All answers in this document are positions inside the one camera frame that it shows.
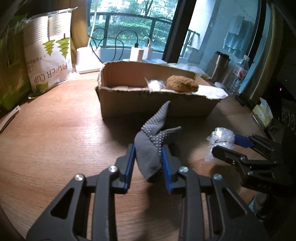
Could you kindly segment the grey dotted glove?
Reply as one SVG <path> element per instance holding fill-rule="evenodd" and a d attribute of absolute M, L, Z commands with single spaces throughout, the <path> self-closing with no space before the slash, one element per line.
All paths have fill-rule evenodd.
<path fill-rule="evenodd" d="M 134 138 L 137 165 L 145 180 L 156 182 L 162 175 L 162 147 L 173 143 L 182 127 L 163 130 L 170 107 L 165 102 L 160 109 L 145 122 Z"/>

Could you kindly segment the brown fuzzy plush pouch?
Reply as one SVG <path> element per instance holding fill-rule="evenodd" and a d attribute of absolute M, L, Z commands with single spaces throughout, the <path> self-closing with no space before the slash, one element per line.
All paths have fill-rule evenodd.
<path fill-rule="evenodd" d="M 198 83 L 184 76 L 172 75 L 166 80 L 166 89 L 182 93 L 197 92 Z"/>

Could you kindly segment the white waffle cloth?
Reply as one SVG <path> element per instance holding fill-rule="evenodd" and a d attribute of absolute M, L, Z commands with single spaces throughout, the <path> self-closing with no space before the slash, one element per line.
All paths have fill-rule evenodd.
<path fill-rule="evenodd" d="M 207 99 L 225 99 L 228 97 L 228 94 L 224 89 L 209 85 L 199 85 L 198 90 L 192 92 L 192 94 L 204 96 Z"/>

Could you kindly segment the yellow tissue pack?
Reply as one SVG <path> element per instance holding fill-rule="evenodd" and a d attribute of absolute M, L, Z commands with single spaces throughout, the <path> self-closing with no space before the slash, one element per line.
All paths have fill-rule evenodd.
<path fill-rule="evenodd" d="M 257 104 L 252 112 L 259 118 L 263 126 L 266 128 L 271 124 L 273 114 L 267 101 L 263 98 L 259 98 L 260 104 Z"/>

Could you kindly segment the white cloths on table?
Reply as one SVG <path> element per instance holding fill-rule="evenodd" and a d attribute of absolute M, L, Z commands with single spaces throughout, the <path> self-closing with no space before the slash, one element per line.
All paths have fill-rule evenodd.
<path fill-rule="evenodd" d="M 206 75 L 206 73 L 199 67 L 190 64 L 183 64 L 183 63 L 168 63 L 167 66 L 177 69 L 186 70 L 189 72 L 194 72 L 199 77 Z"/>

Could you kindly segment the white crumpled bag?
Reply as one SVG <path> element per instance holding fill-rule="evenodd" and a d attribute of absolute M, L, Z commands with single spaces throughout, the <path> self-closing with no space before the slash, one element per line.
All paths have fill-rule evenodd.
<path fill-rule="evenodd" d="M 147 78 L 145 78 L 145 81 L 147 83 L 147 88 L 149 92 L 159 92 L 163 89 L 166 89 L 166 81 L 154 79 L 148 80 Z"/>

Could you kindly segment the teal hanging towel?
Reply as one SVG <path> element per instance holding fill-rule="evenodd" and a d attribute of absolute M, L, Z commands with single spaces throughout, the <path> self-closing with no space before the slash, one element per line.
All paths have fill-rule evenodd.
<path fill-rule="evenodd" d="M 244 16 L 235 16 L 223 43 L 223 49 L 242 59 L 251 40 L 254 24 Z"/>

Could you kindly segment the black balcony railing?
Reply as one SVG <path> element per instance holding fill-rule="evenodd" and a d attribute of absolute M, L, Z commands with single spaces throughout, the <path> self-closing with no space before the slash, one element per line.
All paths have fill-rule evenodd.
<path fill-rule="evenodd" d="M 116 45 L 125 49 L 135 43 L 144 47 L 148 40 L 155 52 L 163 53 L 167 44 L 173 21 L 129 13 L 98 12 L 88 13 L 88 32 L 94 25 L 92 38 L 102 48 L 114 48 Z"/>

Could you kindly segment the brown cardboard box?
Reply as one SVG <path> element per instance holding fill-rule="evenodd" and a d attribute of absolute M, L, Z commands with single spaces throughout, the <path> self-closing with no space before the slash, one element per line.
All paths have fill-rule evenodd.
<path fill-rule="evenodd" d="M 97 88 L 102 117 L 111 118 L 132 113 L 153 114 L 166 101 L 171 102 L 171 116 L 208 116 L 222 100 L 170 89 L 149 92 L 145 78 L 166 81 L 172 75 L 191 78 L 198 85 L 211 86 L 194 72 L 167 65 L 127 61 L 105 63 L 98 76 Z"/>

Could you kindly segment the white charger plug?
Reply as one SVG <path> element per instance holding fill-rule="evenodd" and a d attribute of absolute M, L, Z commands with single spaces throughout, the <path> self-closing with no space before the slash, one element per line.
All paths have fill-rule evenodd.
<path fill-rule="evenodd" d="M 142 59 L 143 60 L 149 60 L 152 58 L 152 52 L 153 52 L 153 48 L 151 47 L 151 39 L 148 38 L 147 39 L 147 44 L 145 47 L 143 47 L 143 56 Z"/>

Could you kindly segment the green paper cup bag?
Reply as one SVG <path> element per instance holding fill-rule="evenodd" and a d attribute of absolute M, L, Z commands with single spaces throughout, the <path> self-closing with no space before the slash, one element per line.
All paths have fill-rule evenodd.
<path fill-rule="evenodd" d="M 23 45 L 26 15 L 14 16 L 1 35 L 1 108 L 13 109 L 31 91 Z"/>

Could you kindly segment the white desk lamp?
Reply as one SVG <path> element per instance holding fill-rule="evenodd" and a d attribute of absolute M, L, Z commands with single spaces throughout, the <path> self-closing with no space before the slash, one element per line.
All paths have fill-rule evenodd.
<path fill-rule="evenodd" d="M 90 72 L 97 72 L 100 67 L 101 63 L 91 50 L 91 47 L 81 47 L 77 50 L 77 59 L 75 64 L 75 70 L 79 74 L 90 73 Z"/>

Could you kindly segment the white paper cup bag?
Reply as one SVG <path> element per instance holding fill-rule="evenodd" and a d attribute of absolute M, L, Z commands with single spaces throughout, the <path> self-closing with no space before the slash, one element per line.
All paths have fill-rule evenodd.
<path fill-rule="evenodd" d="M 71 19 L 75 8 L 23 21 L 23 45 L 32 94 L 39 96 L 68 80 L 72 72 Z"/>

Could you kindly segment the brown curtain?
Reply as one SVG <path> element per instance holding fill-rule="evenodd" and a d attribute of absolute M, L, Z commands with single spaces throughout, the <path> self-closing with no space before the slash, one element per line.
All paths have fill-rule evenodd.
<path fill-rule="evenodd" d="M 71 17 L 71 59 L 72 63 L 76 64 L 77 59 L 77 49 L 81 47 L 86 47 L 88 43 L 87 37 L 87 10 L 88 1 L 87 0 L 60 0 L 54 1 L 54 9 L 68 9 L 75 8 L 72 11 Z"/>

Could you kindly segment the black window frame post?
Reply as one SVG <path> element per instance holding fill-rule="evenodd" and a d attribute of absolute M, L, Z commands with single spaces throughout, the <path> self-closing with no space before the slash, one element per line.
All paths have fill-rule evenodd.
<path fill-rule="evenodd" d="M 178 1 L 169 36 L 163 53 L 163 61 L 176 63 L 194 12 L 196 0 Z"/>

